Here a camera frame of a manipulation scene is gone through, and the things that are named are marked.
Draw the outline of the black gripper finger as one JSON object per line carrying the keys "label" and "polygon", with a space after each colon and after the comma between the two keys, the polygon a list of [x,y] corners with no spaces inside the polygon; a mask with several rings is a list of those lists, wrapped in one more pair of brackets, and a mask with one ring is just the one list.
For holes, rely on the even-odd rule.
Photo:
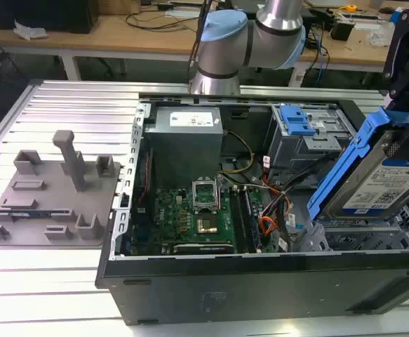
{"label": "black gripper finger", "polygon": [[389,101],[402,99],[409,91],[409,9],[396,21],[383,75],[389,85]]}

